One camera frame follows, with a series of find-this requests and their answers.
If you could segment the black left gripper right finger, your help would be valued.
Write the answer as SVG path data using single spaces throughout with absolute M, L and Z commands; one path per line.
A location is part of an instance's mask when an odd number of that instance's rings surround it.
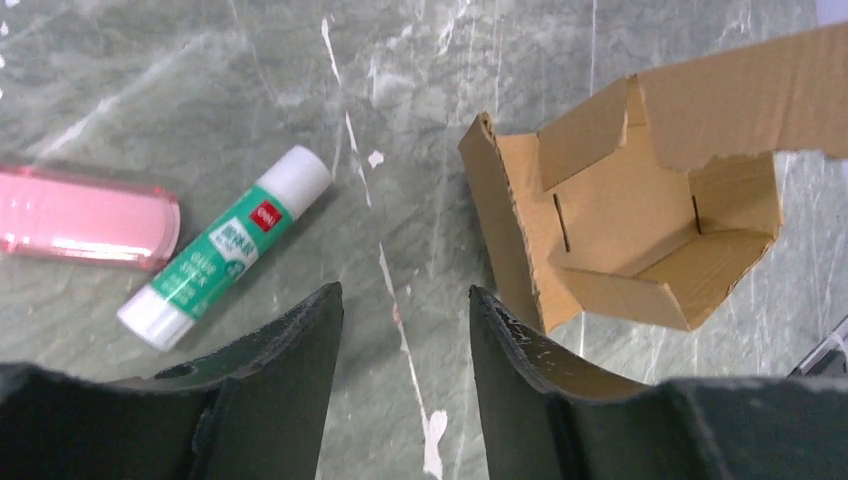
M 845 377 L 673 378 L 607 371 L 469 292 L 493 479 L 843 479 Z

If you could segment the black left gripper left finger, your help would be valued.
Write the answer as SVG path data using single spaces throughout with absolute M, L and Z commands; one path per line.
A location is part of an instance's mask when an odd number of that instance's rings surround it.
M 311 479 L 343 330 L 329 283 L 281 317 L 149 378 L 1 367 L 5 479 Z

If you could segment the brown cardboard paper box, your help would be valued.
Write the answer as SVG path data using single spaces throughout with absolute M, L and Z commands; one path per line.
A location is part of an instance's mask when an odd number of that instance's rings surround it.
M 776 154 L 846 156 L 847 27 L 624 76 L 536 133 L 481 113 L 459 150 L 520 319 L 693 331 L 779 235 Z

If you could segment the green white glue stick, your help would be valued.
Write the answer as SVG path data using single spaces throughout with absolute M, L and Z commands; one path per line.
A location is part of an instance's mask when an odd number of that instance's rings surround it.
M 117 312 L 149 345 L 172 349 L 328 189 L 311 150 L 287 151 Z

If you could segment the pink plastic tube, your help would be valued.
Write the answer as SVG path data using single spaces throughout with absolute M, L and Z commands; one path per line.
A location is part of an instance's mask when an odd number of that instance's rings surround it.
M 175 251 L 178 200 L 145 186 L 1 166 L 1 251 L 155 270 Z

